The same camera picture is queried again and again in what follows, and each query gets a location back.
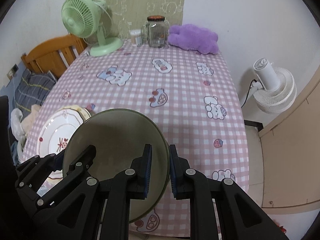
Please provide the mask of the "white plastic bag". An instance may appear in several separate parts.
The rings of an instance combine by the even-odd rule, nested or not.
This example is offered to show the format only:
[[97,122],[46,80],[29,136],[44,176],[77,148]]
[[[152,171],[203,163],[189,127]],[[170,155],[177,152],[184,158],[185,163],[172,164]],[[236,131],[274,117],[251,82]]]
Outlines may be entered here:
[[22,111],[18,108],[12,110],[10,115],[10,126],[12,133],[17,141],[25,141],[25,131],[22,127],[21,121],[23,118]]

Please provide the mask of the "glass jar with lid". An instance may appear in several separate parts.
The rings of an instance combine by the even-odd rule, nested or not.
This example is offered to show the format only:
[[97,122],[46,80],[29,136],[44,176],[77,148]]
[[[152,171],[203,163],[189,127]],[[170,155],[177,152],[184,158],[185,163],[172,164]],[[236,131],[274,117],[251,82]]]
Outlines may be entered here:
[[167,44],[169,22],[161,15],[148,16],[141,28],[143,43],[151,48],[163,48]]

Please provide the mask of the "white floor fan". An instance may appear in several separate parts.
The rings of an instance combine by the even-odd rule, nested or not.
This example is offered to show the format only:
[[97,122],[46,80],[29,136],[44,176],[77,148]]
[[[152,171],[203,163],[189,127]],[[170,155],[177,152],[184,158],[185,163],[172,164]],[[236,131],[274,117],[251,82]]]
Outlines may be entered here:
[[280,114],[288,110],[297,96],[297,87],[292,73],[272,66],[266,58],[253,64],[257,81],[252,83],[253,98],[257,107],[267,114]]

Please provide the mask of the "large yellow floral plate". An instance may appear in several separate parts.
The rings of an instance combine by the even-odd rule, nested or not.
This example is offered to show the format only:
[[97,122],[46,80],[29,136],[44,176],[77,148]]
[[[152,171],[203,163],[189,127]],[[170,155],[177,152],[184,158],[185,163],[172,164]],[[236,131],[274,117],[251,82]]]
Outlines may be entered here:
[[69,106],[62,107],[62,109],[72,109],[72,110],[78,112],[84,121],[88,120],[91,117],[91,114],[89,113],[89,111],[87,109],[82,108],[78,105],[69,105]]

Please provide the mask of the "wall power socket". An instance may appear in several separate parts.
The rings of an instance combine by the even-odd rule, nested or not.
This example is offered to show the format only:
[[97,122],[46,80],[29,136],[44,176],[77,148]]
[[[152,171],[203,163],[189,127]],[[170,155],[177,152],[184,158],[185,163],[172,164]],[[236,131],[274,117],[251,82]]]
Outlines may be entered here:
[[18,66],[17,64],[15,64],[7,73],[8,79],[11,80],[15,76],[17,71],[18,71]]

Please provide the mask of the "peach cloth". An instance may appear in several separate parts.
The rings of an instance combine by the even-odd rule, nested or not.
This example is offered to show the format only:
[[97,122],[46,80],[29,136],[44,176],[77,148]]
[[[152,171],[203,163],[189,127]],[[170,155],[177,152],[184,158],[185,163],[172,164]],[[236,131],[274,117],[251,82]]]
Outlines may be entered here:
[[24,131],[25,137],[27,137],[31,131],[31,128],[37,119],[39,111],[41,109],[40,105],[32,105],[31,112],[22,120],[21,126]]

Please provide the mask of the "green desk fan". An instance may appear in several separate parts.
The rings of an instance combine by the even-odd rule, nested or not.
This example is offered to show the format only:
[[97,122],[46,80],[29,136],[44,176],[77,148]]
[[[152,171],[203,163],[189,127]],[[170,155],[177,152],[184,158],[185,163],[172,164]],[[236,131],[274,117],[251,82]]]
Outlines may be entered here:
[[91,56],[104,56],[123,46],[120,38],[108,36],[113,20],[105,0],[65,0],[61,17],[70,34],[83,40],[92,36],[97,38],[96,43],[90,46]]

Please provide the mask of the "purple plush toy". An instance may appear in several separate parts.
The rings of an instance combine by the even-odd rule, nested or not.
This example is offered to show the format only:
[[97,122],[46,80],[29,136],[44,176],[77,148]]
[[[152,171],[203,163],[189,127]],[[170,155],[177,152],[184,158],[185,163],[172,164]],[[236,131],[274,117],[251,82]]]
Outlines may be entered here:
[[172,25],[169,28],[168,42],[183,50],[198,51],[201,54],[220,52],[217,33],[193,24]]

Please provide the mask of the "pink checkered tablecloth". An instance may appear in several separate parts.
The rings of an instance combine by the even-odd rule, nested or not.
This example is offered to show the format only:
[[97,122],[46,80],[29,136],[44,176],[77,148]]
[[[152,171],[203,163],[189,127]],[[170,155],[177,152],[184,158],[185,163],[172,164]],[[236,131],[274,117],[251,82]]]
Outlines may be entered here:
[[208,178],[249,187],[249,159],[240,102],[221,54],[176,47],[134,47],[126,41],[112,54],[84,51],[46,98],[22,159],[36,153],[45,121],[58,109],[78,105],[95,113],[128,108],[148,116],[191,168]]

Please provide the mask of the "pile of clothes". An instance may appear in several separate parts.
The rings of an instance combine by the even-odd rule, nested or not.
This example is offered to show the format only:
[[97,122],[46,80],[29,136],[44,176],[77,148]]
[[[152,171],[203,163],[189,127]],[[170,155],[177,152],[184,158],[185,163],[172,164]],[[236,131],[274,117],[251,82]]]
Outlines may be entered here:
[[14,141],[11,145],[11,156],[15,166],[23,162],[23,141]]

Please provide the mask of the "grey plaid pillow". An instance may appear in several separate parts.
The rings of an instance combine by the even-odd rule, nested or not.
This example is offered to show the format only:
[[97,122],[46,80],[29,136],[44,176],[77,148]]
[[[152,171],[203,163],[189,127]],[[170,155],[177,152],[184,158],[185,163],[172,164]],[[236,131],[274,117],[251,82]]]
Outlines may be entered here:
[[25,118],[31,113],[32,105],[43,105],[56,82],[57,79],[51,72],[35,74],[26,69],[15,89],[13,108],[19,109]]

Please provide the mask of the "white red-rimmed plate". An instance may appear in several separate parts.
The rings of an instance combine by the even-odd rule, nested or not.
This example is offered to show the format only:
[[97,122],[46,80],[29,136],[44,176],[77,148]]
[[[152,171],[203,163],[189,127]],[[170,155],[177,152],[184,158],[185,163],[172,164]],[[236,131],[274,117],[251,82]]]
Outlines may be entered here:
[[36,154],[45,157],[65,150],[73,133],[85,120],[75,109],[65,108],[55,112],[40,130]]

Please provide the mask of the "ceramic floral bowl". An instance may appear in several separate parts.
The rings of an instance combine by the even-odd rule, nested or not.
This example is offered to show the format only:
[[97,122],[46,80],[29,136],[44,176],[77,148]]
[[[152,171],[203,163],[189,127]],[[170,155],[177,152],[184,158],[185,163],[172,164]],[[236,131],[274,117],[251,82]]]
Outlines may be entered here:
[[85,121],[74,132],[63,159],[63,175],[69,165],[88,146],[96,156],[88,172],[97,180],[113,178],[130,168],[133,159],[141,157],[144,146],[152,146],[152,165],[148,196],[132,200],[130,222],[146,216],[161,200],[169,181],[169,146],[157,125],[147,116],[130,109],[109,109]]

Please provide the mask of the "green patterned cardboard panel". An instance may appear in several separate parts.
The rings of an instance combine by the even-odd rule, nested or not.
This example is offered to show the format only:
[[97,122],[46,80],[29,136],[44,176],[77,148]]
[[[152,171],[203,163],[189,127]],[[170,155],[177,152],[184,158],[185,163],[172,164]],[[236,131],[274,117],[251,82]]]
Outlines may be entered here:
[[130,39],[130,31],[140,29],[149,16],[163,16],[168,25],[181,25],[184,0],[103,0],[100,24],[105,37]]

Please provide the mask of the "cotton swab container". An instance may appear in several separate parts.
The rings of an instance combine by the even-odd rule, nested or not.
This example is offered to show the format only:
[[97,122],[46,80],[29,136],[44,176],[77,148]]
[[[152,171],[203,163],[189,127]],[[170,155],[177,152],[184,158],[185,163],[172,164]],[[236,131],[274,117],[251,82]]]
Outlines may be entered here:
[[142,35],[140,29],[134,29],[130,31],[131,44],[135,47],[139,47],[143,44]]

